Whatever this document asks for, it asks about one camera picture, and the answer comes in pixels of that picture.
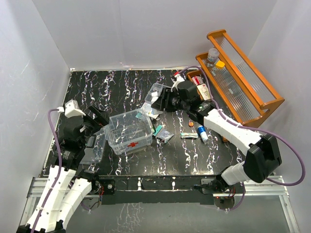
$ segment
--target small bottle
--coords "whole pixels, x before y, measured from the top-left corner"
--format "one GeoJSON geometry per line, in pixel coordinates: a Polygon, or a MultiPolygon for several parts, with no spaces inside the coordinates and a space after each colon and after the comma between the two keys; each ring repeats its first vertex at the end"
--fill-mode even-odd
{"type": "Polygon", "coordinates": [[[218,59],[218,56],[219,56],[219,52],[217,49],[215,48],[211,48],[209,51],[208,51],[208,55],[207,55],[207,60],[211,63],[214,63],[217,61],[218,59]]]}
{"type": "Polygon", "coordinates": [[[205,130],[204,126],[201,125],[200,127],[198,127],[198,132],[199,132],[201,139],[204,142],[204,144],[207,144],[208,137],[207,137],[206,130],[205,130]]]}

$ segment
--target red cross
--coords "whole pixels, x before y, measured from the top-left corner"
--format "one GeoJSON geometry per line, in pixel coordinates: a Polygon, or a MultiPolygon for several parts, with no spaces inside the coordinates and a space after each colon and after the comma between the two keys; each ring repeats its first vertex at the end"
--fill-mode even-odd
{"type": "Polygon", "coordinates": [[[134,147],[138,144],[138,142],[131,142],[127,147],[134,147]]]}

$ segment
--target snack package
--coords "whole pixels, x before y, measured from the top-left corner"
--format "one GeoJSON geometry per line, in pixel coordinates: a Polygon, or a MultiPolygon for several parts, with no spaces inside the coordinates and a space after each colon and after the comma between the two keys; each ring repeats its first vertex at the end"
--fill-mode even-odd
{"type": "Polygon", "coordinates": [[[160,141],[167,143],[173,136],[173,133],[170,133],[166,129],[162,128],[155,137],[160,139],[160,141]]]}
{"type": "Polygon", "coordinates": [[[211,100],[208,88],[205,84],[196,86],[204,100],[211,100]]]}
{"type": "Polygon", "coordinates": [[[185,139],[185,138],[198,138],[198,133],[180,133],[180,138],[185,139]]]}
{"type": "Polygon", "coordinates": [[[197,86],[197,85],[201,85],[204,84],[202,78],[200,76],[194,76],[191,78],[192,82],[197,86]]]}

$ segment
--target gray floor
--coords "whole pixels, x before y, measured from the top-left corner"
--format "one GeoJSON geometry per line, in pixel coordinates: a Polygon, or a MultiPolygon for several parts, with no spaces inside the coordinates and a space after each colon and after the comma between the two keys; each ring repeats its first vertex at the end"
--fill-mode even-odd
{"type": "Polygon", "coordinates": [[[245,197],[226,214],[196,203],[103,205],[91,214],[77,209],[68,233],[289,233],[279,197],[245,197]]]}

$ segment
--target clear plastic box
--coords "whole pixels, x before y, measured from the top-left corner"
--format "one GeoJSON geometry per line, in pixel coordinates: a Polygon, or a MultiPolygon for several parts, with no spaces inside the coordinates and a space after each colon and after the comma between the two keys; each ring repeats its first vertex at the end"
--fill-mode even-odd
{"type": "Polygon", "coordinates": [[[149,104],[152,104],[152,93],[153,92],[157,92],[158,93],[158,96],[161,94],[161,92],[162,92],[162,89],[163,89],[163,87],[169,87],[169,86],[165,86],[165,85],[162,85],[162,84],[159,84],[159,83],[154,83],[153,85],[152,85],[152,87],[150,88],[150,90],[148,91],[148,94],[147,94],[147,96],[146,96],[146,98],[145,98],[145,102],[146,103],[149,103],[149,104]]]}
{"type": "Polygon", "coordinates": [[[157,109],[152,108],[151,104],[149,103],[144,103],[141,109],[145,111],[147,116],[153,119],[156,119],[159,116],[159,114],[163,113],[162,111],[158,111],[157,109]]]}
{"type": "Polygon", "coordinates": [[[110,117],[104,127],[106,140],[114,153],[120,155],[152,144],[152,123],[142,109],[110,117]]]}
{"type": "Polygon", "coordinates": [[[97,164],[103,158],[106,138],[104,129],[101,128],[98,132],[92,135],[87,142],[84,150],[85,155],[80,164],[97,164]]]}

